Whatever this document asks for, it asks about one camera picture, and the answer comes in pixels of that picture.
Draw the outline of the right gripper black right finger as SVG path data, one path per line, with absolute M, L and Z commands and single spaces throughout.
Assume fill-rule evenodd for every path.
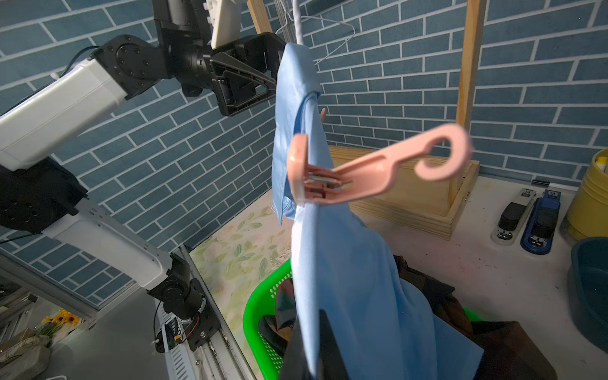
M 340 349 L 329 323 L 329 318 L 324 310 L 319 311 L 319 330 L 320 349 L 317 379 L 349 380 Z

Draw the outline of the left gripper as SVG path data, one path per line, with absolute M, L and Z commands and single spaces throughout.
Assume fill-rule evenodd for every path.
M 232 117 L 275 97 L 285 47 L 285 41 L 275 33 L 261 33 L 225 44 L 205 56 L 205 69 L 221 114 Z

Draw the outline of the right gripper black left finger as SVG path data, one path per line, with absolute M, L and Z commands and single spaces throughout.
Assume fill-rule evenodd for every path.
M 292 330 L 291 340 L 283 357 L 283 366 L 278 380 L 309 380 L 307 358 L 304 352 L 302 331 L 299 320 L 296 319 Z

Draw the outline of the light blue long-sleeve shirt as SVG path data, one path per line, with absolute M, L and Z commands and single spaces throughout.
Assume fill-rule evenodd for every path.
M 272 153 L 272 202 L 289 218 L 296 304 L 286 379 L 472 379 L 484 351 L 434 315 L 398 274 L 384 239 L 348 204 L 299 206 L 288 151 L 304 134 L 312 165 L 333 167 L 318 111 L 321 85 L 310 49 L 286 45 L 280 62 Z

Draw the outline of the white wire hanger plaid shirt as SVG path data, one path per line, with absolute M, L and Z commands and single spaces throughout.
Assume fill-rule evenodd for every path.
M 302 14 L 302 33 L 304 45 L 313 53 L 318 69 L 333 55 L 348 51 L 348 43 L 359 32 L 358 22 L 346 22 L 340 7 L 331 9 L 327 14 L 313 14 L 314 6 L 322 1 L 311 1 L 299 7 Z M 296 43 L 292 1 L 274 1 L 277 15 L 275 33 L 288 43 Z

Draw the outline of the white wire hanger blue shirt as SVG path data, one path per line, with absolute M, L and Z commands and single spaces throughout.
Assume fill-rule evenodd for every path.
M 299 7 L 298 0 L 292 0 L 292 14 L 293 14 L 293 23 L 294 23 L 294 34 L 296 37 L 296 43 L 299 45 L 304 45 L 303 33 L 302 33 L 302 14 Z

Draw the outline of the plaid long-sleeve shirt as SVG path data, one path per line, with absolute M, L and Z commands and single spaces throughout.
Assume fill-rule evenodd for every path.
M 477 379 L 555 379 L 557 372 L 517 321 L 484 321 L 454 297 L 454 287 L 394 258 L 402 280 L 414 285 L 435 316 L 484 350 Z M 266 379 L 276 379 L 295 324 L 291 264 L 281 265 L 245 307 L 245 338 Z

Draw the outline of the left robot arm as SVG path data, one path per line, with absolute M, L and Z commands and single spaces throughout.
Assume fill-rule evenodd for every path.
M 1 108 L 120 34 L 156 41 L 149 1 L 4 1 Z M 166 79 L 61 147 L 90 198 L 157 247 L 196 245 L 270 188 L 274 109 L 233 117 Z

